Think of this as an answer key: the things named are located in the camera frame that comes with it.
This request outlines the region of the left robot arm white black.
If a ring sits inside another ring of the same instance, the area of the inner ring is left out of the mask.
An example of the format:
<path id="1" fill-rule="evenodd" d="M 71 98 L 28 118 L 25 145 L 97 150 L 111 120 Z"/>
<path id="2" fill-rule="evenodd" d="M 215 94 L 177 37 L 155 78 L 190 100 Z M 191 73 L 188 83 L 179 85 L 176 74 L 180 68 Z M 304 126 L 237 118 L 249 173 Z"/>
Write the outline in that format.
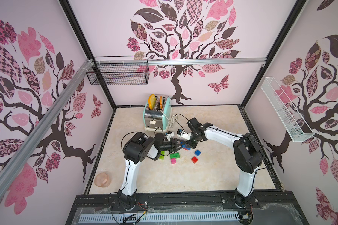
<path id="1" fill-rule="evenodd" d="M 136 203 L 137 179 L 141 163 L 149 158 L 157 161 L 165 152 L 172 154 L 182 149 L 184 141 L 174 138 L 172 132 L 159 133 L 154 137 L 143 132 L 131 132 L 131 137 L 126 144 L 121 144 L 125 157 L 125 175 L 117 197 L 124 209 L 131 210 Z"/>

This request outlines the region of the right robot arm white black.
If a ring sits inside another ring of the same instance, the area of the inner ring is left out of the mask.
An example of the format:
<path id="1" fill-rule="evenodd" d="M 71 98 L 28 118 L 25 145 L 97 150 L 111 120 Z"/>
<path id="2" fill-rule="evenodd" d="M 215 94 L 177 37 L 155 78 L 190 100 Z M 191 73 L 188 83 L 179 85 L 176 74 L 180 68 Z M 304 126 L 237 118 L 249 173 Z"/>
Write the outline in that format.
<path id="1" fill-rule="evenodd" d="M 259 142 L 251 133 L 235 134 L 222 130 L 211 123 L 201 124 L 196 118 L 187 122 L 191 135 L 187 144 L 196 148 L 201 141 L 216 141 L 234 151 L 235 162 L 240 169 L 239 183 L 234 190 L 234 202 L 239 208 L 246 208 L 250 204 L 254 191 L 257 171 L 264 159 Z"/>

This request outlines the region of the red lego brick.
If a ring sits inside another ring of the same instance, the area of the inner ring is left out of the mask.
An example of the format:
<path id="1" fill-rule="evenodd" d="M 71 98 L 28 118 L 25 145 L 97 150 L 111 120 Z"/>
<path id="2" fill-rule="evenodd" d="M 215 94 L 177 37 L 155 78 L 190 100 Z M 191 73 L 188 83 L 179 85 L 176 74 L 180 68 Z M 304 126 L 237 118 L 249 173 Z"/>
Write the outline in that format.
<path id="1" fill-rule="evenodd" d="M 193 158 L 191 159 L 191 161 L 192 161 L 194 164 L 196 164 L 196 163 L 198 162 L 198 158 L 197 158 L 197 157 L 193 157 Z"/>

